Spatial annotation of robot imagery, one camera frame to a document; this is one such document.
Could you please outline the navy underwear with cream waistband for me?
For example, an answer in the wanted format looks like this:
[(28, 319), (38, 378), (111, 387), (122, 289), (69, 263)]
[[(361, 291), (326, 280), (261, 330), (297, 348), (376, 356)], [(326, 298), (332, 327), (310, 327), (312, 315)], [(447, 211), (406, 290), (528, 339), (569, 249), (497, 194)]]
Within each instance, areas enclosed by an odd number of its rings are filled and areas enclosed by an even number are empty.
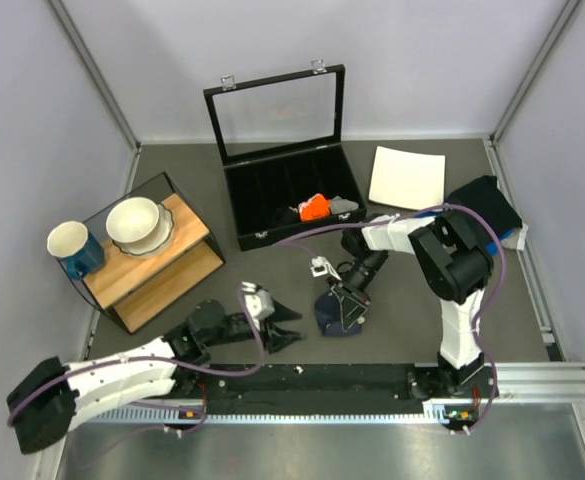
[(361, 324), (354, 324), (349, 329), (343, 328), (340, 304), (331, 293), (325, 293), (316, 300), (314, 314), (319, 331), (324, 337), (349, 337), (363, 331)]

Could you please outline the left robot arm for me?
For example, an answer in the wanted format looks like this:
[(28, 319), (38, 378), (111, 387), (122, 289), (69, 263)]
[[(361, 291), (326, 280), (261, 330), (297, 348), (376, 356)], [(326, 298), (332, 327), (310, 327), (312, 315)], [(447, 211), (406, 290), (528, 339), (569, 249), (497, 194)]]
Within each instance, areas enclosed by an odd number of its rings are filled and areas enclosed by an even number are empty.
[(151, 397), (188, 396), (211, 372), (209, 347), (256, 341), (275, 353), (301, 339), (280, 328), (301, 314), (276, 300), (250, 298), (229, 314), (216, 300), (197, 305), (178, 326), (148, 343), (97, 360), (38, 363), (8, 394), (8, 425), (24, 455), (54, 445), (88, 420)]

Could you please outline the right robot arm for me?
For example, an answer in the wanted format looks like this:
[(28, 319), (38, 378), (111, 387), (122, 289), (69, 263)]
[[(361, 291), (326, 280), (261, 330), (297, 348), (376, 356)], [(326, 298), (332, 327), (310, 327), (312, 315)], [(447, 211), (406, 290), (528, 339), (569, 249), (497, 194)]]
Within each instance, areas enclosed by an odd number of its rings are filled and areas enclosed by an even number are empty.
[(314, 306), (324, 336), (351, 336), (361, 332), (371, 298), (366, 289), (390, 253), (413, 255), (424, 279), (439, 299), (442, 340), (437, 368), (414, 368), (407, 375), (411, 393), (429, 399), (439, 393), (464, 394), (485, 362), (477, 342), (477, 316), (488, 280), (492, 257), (473, 230), (473, 220), (459, 211), (402, 220), (377, 215), (365, 227), (347, 229), (342, 247), (353, 257), (346, 269), (337, 268), (328, 280), (328, 291)]

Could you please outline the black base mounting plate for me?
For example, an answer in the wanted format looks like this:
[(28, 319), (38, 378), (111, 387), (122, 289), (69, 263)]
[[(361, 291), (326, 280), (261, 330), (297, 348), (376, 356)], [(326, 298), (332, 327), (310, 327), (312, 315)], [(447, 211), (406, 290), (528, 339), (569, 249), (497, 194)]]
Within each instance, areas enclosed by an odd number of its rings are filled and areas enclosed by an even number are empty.
[(420, 413), (431, 399), (486, 400), (493, 386), (489, 367), (452, 390), (430, 365), (273, 364), (246, 377), (192, 374), (183, 386), (152, 399), (205, 399), (213, 415), (410, 414)]

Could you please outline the grey rolled garment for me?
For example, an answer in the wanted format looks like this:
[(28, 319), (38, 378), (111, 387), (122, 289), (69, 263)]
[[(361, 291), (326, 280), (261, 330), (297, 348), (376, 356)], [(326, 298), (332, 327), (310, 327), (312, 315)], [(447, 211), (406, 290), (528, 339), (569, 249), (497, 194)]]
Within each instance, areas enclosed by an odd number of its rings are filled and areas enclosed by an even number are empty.
[(355, 201), (335, 196), (329, 200), (330, 210), (333, 215), (346, 214), (355, 211), (359, 208), (359, 204)]

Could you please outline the orange rolled garment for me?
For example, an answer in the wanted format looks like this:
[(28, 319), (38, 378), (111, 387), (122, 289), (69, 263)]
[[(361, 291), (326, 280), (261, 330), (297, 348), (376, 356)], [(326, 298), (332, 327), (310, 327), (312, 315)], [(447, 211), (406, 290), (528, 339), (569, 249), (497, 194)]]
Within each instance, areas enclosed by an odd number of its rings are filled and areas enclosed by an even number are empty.
[(298, 205), (302, 222), (319, 220), (331, 215), (331, 202), (321, 193), (317, 193)]

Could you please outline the black rolled garment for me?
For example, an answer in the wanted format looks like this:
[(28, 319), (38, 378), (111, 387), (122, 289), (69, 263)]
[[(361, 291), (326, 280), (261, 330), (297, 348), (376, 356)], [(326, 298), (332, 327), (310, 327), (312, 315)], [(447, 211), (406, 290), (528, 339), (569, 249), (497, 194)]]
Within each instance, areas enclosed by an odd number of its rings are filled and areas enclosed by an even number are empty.
[(271, 227), (283, 228), (301, 222), (299, 211), (296, 207), (278, 207), (271, 214)]

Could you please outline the white square plate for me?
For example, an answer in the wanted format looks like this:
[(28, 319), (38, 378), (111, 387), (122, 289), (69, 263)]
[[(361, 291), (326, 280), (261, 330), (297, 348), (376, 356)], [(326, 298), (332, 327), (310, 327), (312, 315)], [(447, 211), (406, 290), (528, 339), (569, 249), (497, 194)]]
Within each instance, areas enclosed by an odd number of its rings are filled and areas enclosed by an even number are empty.
[(444, 200), (445, 155), (420, 154), (378, 146), (375, 151), (368, 200), (422, 210)]

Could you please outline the white saucer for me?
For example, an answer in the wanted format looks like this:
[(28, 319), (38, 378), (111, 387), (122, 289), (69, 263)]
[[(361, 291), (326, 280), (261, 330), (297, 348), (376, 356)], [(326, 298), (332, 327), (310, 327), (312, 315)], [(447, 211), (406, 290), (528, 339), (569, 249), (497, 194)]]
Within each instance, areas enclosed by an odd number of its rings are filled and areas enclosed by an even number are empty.
[(112, 241), (119, 251), (135, 257), (147, 257), (158, 255), (169, 246), (174, 231), (173, 214), (163, 204), (159, 204), (158, 209), (158, 225), (147, 237), (133, 243)]

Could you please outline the black compartment box with lid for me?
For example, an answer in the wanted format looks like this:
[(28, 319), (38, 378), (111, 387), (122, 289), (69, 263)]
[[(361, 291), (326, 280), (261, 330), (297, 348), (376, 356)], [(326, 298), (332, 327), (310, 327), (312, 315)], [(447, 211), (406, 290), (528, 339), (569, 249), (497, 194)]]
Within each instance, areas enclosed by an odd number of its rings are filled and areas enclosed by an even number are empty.
[[(232, 207), (238, 245), (249, 251), (326, 225), (363, 220), (365, 201), (342, 145), (346, 68), (317, 60), (309, 70), (237, 82), (223, 78), (204, 100)], [(271, 227), (278, 207), (321, 193), (355, 211)]]

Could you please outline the white garment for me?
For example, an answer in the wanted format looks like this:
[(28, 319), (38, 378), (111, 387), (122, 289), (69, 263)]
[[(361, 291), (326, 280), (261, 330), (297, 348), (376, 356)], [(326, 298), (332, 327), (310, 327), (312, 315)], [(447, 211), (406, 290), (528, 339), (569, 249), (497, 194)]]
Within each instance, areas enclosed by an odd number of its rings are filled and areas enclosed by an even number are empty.
[(528, 225), (523, 223), (520, 228), (514, 228), (501, 238), (501, 244), (505, 249), (523, 251), (526, 246)]

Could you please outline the white ceramic bowl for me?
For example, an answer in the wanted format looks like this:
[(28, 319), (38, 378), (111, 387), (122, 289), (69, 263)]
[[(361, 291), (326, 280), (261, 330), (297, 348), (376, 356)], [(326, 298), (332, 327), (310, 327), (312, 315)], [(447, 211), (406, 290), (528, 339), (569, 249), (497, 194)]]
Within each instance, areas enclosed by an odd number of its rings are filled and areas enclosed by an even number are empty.
[(108, 214), (106, 232), (119, 243), (135, 243), (149, 236), (160, 220), (159, 206), (145, 197), (133, 197), (118, 203)]

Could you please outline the blue mug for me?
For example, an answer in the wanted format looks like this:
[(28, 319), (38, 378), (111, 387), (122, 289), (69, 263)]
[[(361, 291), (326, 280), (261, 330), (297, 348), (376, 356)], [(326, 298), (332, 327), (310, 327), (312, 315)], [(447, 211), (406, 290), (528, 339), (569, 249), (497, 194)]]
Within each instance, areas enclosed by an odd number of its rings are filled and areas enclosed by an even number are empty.
[(73, 280), (83, 280), (106, 263), (104, 248), (78, 221), (67, 221), (56, 226), (47, 237), (47, 251), (65, 267)]

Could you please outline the wooden shelf with black frame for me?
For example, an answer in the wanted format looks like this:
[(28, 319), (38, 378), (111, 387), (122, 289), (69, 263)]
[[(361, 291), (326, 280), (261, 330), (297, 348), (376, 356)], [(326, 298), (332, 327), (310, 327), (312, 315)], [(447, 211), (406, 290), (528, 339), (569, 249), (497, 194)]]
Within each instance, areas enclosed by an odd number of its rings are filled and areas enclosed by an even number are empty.
[(106, 217), (116, 206), (111, 203), (84, 221), (105, 250), (104, 267), (78, 279), (65, 262), (58, 262), (78, 295), (129, 334), (144, 328), (225, 263), (212, 231), (167, 172), (120, 199), (133, 197), (149, 198), (168, 210), (174, 227), (167, 246), (157, 254), (123, 252), (106, 233)]

